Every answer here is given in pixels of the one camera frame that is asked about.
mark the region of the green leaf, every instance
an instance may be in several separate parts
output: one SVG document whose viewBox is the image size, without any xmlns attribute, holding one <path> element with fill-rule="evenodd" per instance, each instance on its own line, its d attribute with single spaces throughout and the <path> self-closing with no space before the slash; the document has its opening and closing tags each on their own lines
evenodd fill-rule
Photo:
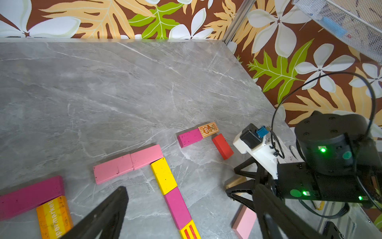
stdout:
<svg viewBox="0 0 382 239">
<path fill-rule="evenodd" d="M 168 39 L 166 36 L 166 30 L 171 30 L 175 26 L 179 25 L 173 19 L 164 18 L 164 15 L 170 15 L 178 11 L 183 4 L 170 2 L 156 9 L 150 9 L 150 11 L 155 15 L 155 17 L 146 17 L 140 14 L 137 14 L 132 19 L 129 20 L 131 26 L 145 26 L 150 24 L 142 33 L 142 38 L 147 39 L 152 37 L 157 33 L 157 39 Z"/>
<path fill-rule="evenodd" d="M 305 43 L 293 55 L 292 60 L 290 61 L 290 64 L 289 64 L 289 72 L 291 72 L 291 76 L 295 77 L 297 75 L 295 68 L 298 64 L 305 61 L 306 55 L 308 54 L 308 49 L 312 45 L 313 40 L 314 38 L 308 41 L 307 43 Z"/>
<path fill-rule="evenodd" d="M 264 85 L 263 92 L 267 92 L 268 90 L 275 88 L 281 81 L 284 81 L 278 90 L 278 104 L 282 101 L 284 96 L 286 96 L 290 92 L 294 81 L 299 80 L 296 78 L 296 75 L 298 73 L 296 72 L 295 68 L 298 64 L 305 61 L 308 49 L 311 46 L 313 40 L 314 39 L 310 40 L 295 52 L 289 66 L 287 58 L 278 56 L 276 61 L 276 67 L 274 67 L 272 59 L 265 51 L 263 64 L 260 64 L 254 58 L 253 63 L 250 62 L 247 65 L 249 71 L 256 71 L 256 74 L 253 76 L 253 79 L 261 77 L 262 75 L 270 76 L 270 79 Z"/>
<path fill-rule="evenodd" d="M 130 26 L 145 26 L 150 24 L 154 19 L 155 18 L 151 16 L 143 16 L 141 14 L 137 14 L 129 20 L 129 24 Z"/>
</svg>

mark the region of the printed wooden block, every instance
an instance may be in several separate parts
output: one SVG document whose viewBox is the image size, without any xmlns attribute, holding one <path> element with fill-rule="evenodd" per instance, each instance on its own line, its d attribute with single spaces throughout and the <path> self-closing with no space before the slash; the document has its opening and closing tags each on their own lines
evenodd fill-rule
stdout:
<svg viewBox="0 0 382 239">
<path fill-rule="evenodd" d="M 201 239 L 194 220 L 191 220 L 179 233 L 182 239 Z"/>
<path fill-rule="evenodd" d="M 60 238 L 73 227 L 65 196 L 55 198 L 36 210 L 42 239 Z"/>
<path fill-rule="evenodd" d="M 94 166 L 95 183 L 98 185 L 102 184 L 133 170 L 134 167 L 130 155 L 123 155 Z"/>
<path fill-rule="evenodd" d="M 65 195 L 64 182 L 61 176 L 55 176 L 0 196 L 0 221 L 22 214 L 61 195 Z"/>
<path fill-rule="evenodd" d="M 161 158 L 160 160 L 152 163 L 151 169 L 154 173 L 155 179 L 158 182 L 162 195 L 166 195 L 178 186 L 165 158 Z"/>
<path fill-rule="evenodd" d="M 215 122 L 200 126 L 199 130 L 202 133 L 203 138 L 219 132 L 219 128 L 217 127 Z"/>
</svg>

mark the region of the magenta block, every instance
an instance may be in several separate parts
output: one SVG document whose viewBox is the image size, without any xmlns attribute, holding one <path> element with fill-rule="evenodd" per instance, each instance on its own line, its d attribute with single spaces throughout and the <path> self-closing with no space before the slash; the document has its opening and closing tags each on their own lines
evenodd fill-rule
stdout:
<svg viewBox="0 0 382 239">
<path fill-rule="evenodd" d="M 133 170 L 133 162 L 129 154 L 93 167 L 95 182 L 98 185 Z"/>
<path fill-rule="evenodd" d="M 174 188 L 169 193 L 164 195 L 164 197 L 176 227 L 178 230 L 182 230 L 183 227 L 185 227 L 187 223 L 192 220 L 192 218 L 187 209 L 185 201 L 180 194 L 179 188 Z"/>
<path fill-rule="evenodd" d="M 163 158 L 163 153 L 159 145 L 154 145 L 131 154 L 134 170 L 140 169 L 161 158 Z"/>
<path fill-rule="evenodd" d="M 183 133 L 181 135 L 178 135 L 178 141 L 179 141 L 181 148 L 184 148 L 188 145 L 199 142 L 202 139 L 203 139 L 203 135 L 200 132 L 199 128 L 196 128 L 196 129 L 191 130 L 187 133 Z"/>
<path fill-rule="evenodd" d="M 0 196 L 0 221 L 37 208 L 62 195 L 65 195 L 64 182 L 61 176 L 55 176 Z"/>
<path fill-rule="evenodd" d="M 256 213 L 243 205 L 232 227 L 238 238 L 248 239 L 253 225 L 255 224 L 256 218 Z"/>
</svg>

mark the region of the blue connector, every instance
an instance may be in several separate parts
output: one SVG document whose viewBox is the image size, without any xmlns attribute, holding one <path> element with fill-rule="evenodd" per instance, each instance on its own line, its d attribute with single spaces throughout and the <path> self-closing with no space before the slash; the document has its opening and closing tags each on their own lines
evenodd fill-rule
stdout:
<svg viewBox="0 0 382 239">
<path fill-rule="evenodd" d="M 256 133 L 257 133 L 257 135 L 258 135 L 260 138 L 262 138 L 262 137 L 266 136 L 266 135 L 269 133 L 269 131 L 268 131 L 267 128 L 265 128 L 265 126 L 263 125 L 263 126 L 261 126 L 261 128 L 259 128 L 258 130 L 256 130 Z"/>
</svg>

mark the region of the green sticker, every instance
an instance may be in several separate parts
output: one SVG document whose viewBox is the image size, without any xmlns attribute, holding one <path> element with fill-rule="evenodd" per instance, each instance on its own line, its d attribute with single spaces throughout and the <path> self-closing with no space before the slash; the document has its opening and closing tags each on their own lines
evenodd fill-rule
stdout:
<svg viewBox="0 0 382 239">
<path fill-rule="evenodd" d="M 294 197 L 301 197 L 302 196 L 301 192 L 299 190 L 296 190 L 296 189 L 292 189 L 290 191 L 290 195 L 292 195 Z"/>
<path fill-rule="evenodd" d="M 350 151 L 346 151 L 345 153 L 343 153 L 342 157 L 344 159 L 350 159 L 351 158 L 351 152 Z"/>
</svg>

